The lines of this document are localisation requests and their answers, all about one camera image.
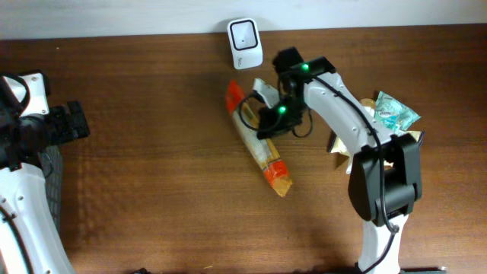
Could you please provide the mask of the orange spaghetti packet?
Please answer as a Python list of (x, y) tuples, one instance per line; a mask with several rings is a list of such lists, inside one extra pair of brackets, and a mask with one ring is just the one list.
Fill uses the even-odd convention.
[(232, 122), (251, 153), (254, 161), (263, 172), (269, 185), (280, 197), (285, 197), (293, 184), (285, 162), (270, 139), (258, 139), (256, 131), (244, 125), (240, 118), (252, 127), (258, 125), (259, 119), (247, 103), (243, 103), (241, 116), (238, 106), (244, 100), (245, 93), (235, 80), (231, 80), (225, 94), (225, 103)]

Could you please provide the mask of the cream snack bag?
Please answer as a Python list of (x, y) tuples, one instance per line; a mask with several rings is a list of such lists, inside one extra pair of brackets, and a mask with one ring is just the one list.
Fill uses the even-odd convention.
[[(419, 146), (422, 145), (423, 139), (425, 137), (425, 132), (424, 131), (402, 131), (400, 130), (397, 135), (405, 135), (405, 134), (410, 134), (419, 144)], [(352, 171), (352, 162), (353, 162), (353, 157), (349, 154), (346, 146), (342, 142), (342, 140), (333, 132), (332, 133), (332, 141), (331, 141), (331, 148), (328, 149), (328, 152), (333, 154), (333, 153), (338, 153), (343, 156), (348, 157), (348, 165), (346, 168), (346, 174), (349, 175)]]

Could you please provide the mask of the teal crinkled snack packet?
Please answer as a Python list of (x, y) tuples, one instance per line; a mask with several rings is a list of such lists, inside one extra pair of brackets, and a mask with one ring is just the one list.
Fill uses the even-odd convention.
[(395, 132), (399, 132), (400, 130), (406, 131), (413, 123), (421, 118), (414, 110), (383, 91), (380, 91), (378, 94), (376, 110), (395, 113), (397, 116), (397, 130)]

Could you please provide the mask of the white cosmetic tube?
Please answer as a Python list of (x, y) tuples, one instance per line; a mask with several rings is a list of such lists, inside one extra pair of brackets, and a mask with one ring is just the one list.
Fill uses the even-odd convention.
[(365, 108), (366, 112), (372, 117), (375, 115), (376, 102), (370, 98), (365, 98), (360, 100), (361, 105)]

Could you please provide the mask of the teal Kleenex tissue pack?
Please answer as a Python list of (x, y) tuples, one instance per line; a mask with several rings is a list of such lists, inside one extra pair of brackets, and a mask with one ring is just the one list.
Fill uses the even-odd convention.
[(389, 111), (376, 110), (374, 117), (383, 126), (395, 132), (397, 130), (397, 116)]

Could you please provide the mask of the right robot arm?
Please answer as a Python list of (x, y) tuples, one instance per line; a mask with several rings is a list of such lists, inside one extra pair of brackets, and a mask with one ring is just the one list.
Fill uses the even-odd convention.
[(357, 273), (401, 273), (401, 235), (422, 196), (419, 144), (398, 135), (370, 115), (344, 85), (325, 57), (304, 61), (294, 47), (280, 51), (272, 65), (278, 76), (277, 98), (258, 98), (259, 139), (294, 131), (304, 111), (316, 112), (352, 156), (348, 194), (363, 221)]

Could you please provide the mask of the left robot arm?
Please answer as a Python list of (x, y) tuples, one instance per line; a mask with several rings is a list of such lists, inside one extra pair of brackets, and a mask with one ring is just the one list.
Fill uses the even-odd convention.
[(90, 130), (81, 104), (50, 107), (41, 71), (1, 74), (1, 271), (73, 273), (59, 236), (59, 145)]

